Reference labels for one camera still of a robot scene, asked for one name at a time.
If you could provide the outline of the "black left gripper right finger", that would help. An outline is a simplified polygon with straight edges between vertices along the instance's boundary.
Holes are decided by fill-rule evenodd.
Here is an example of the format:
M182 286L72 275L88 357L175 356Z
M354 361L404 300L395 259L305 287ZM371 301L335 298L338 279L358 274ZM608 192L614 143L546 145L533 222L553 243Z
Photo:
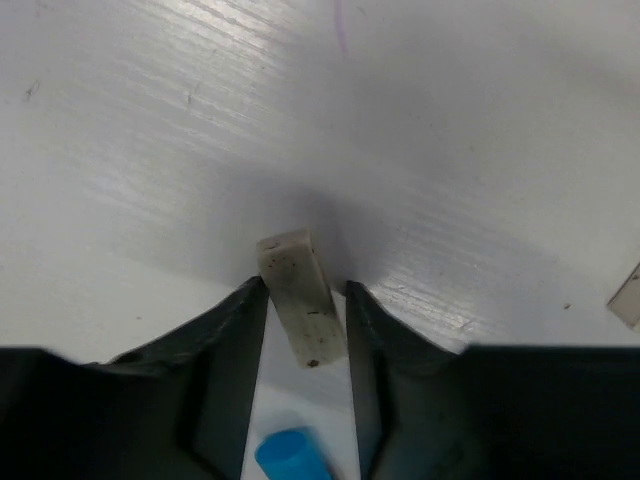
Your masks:
M635 348L440 348L345 290L365 479L635 479Z

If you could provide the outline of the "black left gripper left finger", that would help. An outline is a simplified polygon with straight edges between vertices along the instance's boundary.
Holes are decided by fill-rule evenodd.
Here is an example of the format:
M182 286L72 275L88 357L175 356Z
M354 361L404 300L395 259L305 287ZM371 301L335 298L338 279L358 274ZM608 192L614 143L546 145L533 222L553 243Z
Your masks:
M1 351L5 479L237 479L268 292L257 277L107 363Z

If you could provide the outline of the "beige eraser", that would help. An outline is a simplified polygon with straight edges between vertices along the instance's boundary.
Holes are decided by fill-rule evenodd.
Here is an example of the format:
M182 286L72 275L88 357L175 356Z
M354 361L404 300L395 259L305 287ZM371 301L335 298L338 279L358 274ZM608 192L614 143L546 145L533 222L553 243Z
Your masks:
M344 329L311 232L256 244L257 266L300 367L330 365L347 354Z

